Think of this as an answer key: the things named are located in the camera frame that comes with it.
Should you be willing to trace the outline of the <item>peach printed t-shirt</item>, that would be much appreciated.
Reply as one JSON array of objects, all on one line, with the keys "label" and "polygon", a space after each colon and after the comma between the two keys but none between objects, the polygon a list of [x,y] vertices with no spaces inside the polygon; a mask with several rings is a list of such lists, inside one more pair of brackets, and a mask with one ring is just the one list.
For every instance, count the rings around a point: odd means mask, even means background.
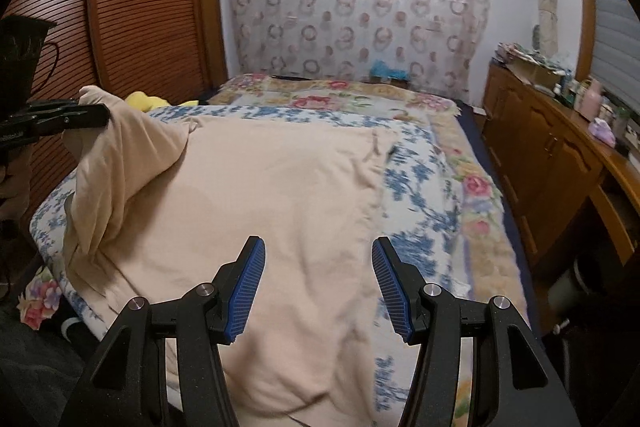
[{"label": "peach printed t-shirt", "polygon": [[259,236],[257,295],[221,353],[243,423],[367,425],[371,245],[397,132],[238,113],[169,124],[94,86],[79,101],[111,113],[102,129],[64,135],[78,161],[64,265],[91,310],[112,323],[132,297],[179,298]]}]

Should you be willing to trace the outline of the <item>yellow pikachu plush toy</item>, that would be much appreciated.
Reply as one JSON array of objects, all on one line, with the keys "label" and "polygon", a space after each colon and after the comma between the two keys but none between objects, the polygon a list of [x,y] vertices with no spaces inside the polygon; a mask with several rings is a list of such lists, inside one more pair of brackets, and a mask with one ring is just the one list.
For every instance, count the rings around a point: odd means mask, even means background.
[{"label": "yellow pikachu plush toy", "polygon": [[170,103],[164,98],[155,95],[147,95],[142,91],[134,91],[125,98],[125,102],[143,113],[149,113],[151,110],[168,107]]}]

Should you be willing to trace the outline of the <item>pink floral bed quilt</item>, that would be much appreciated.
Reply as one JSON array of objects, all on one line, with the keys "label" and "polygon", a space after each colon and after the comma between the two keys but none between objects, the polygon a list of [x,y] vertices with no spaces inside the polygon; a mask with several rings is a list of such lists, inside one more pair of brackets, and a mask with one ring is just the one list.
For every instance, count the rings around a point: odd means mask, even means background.
[{"label": "pink floral bed quilt", "polygon": [[[258,75],[230,80],[210,105],[168,106],[151,110],[162,121],[190,117],[236,116],[289,122],[324,121],[340,127],[385,127],[399,135],[385,173],[382,235],[398,255],[413,263],[428,281],[455,296],[486,301],[506,295],[527,316],[526,261],[509,210],[491,174],[482,138],[469,106],[449,98],[392,86],[341,81],[284,81]],[[72,172],[47,196],[30,222],[30,234],[44,260],[18,297],[21,321],[39,329],[64,296],[93,334],[107,325],[75,291],[63,267],[64,204],[74,193]],[[309,413],[280,417],[244,413],[248,425],[395,426],[408,397],[418,348],[406,347],[392,331],[377,289],[371,340],[373,388],[364,395],[362,413],[337,409],[329,397]]]}]

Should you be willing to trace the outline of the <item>blue floral white blanket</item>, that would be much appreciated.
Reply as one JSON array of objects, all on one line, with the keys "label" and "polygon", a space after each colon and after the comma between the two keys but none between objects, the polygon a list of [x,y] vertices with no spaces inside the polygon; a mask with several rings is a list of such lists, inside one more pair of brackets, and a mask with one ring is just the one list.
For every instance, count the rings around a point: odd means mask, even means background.
[{"label": "blue floral white blanket", "polygon": [[265,270],[220,354],[243,423],[367,426],[406,399],[418,354],[393,330],[371,247],[385,236],[425,280],[450,283],[462,188],[430,127],[276,106],[110,109],[106,128],[65,135],[77,168],[30,222],[94,333],[132,297],[209,281],[256,235]]}]

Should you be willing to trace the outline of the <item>brown louvered wardrobe door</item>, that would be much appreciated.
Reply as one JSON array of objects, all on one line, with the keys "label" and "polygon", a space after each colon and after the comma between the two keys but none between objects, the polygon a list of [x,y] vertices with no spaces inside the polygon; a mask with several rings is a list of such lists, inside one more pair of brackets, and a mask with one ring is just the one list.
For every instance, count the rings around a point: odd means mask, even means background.
[{"label": "brown louvered wardrobe door", "polygon": [[182,103],[227,77],[218,0],[6,0],[1,13],[54,25],[39,100],[96,84],[121,98],[143,91]]}]

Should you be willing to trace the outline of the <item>wooden sideboard cabinet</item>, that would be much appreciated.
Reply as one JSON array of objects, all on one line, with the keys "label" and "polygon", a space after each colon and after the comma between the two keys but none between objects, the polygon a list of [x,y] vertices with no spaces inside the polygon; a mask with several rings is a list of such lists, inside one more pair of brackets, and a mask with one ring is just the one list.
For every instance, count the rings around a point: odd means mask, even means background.
[{"label": "wooden sideboard cabinet", "polygon": [[593,205],[617,257],[639,247],[639,171],[594,139],[574,110],[491,62],[483,139],[513,212],[529,264],[553,249],[585,205]]}]

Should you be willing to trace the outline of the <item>blue tissue box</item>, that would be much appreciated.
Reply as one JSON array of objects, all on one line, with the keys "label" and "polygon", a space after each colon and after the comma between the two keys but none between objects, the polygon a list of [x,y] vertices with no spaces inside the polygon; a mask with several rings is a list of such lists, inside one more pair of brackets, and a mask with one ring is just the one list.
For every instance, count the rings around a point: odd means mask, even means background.
[{"label": "blue tissue box", "polygon": [[393,86],[407,88],[410,83],[408,72],[391,68],[384,61],[375,61],[370,68],[369,79],[372,83],[389,83]]}]

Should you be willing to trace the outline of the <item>purple cloth bundle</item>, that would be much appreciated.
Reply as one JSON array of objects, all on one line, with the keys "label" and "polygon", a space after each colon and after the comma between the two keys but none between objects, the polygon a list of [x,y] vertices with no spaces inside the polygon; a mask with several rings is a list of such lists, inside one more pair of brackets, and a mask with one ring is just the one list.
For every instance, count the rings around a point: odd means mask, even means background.
[{"label": "purple cloth bundle", "polygon": [[604,119],[598,117],[594,118],[588,126],[588,132],[594,139],[602,142],[608,147],[615,147],[615,135],[610,125]]}]

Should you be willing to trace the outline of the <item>pile of papers and boxes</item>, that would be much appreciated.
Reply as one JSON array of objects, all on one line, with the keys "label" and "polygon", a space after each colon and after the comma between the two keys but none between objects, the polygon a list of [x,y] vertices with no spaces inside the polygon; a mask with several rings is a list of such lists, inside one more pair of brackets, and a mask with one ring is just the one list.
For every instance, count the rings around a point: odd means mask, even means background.
[{"label": "pile of papers and boxes", "polygon": [[566,76],[566,70],[538,53],[529,53],[516,43],[499,42],[496,54],[518,79],[552,90]]}]

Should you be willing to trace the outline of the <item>pink bottle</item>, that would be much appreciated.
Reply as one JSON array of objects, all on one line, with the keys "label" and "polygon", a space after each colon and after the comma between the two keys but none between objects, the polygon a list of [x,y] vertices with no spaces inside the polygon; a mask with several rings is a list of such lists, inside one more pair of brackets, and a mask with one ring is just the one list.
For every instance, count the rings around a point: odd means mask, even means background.
[{"label": "pink bottle", "polygon": [[582,96],[579,106],[579,114],[585,120],[593,121],[599,115],[602,104],[602,86],[597,79],[591,79]]}]

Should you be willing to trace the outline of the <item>circle patterned lace curtain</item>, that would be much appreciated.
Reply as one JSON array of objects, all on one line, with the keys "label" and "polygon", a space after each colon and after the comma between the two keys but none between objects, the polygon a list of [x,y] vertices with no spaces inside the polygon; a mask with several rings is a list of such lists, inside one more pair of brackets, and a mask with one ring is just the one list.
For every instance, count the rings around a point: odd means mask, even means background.
[{"label": "circle patterned lace curtain", "polygon": [[490,0],[230,0],[242,72],[363,81],[397,72],[467,100]]}]

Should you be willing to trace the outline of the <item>grey window blind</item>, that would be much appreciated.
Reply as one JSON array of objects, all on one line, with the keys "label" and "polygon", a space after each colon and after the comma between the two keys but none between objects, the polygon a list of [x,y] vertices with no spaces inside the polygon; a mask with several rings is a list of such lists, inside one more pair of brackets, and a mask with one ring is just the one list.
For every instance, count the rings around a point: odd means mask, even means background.
[{"label": "grey window blind", "polygon": [[596,0],[591,74],[639,113],[640,26],[628,0]]}]

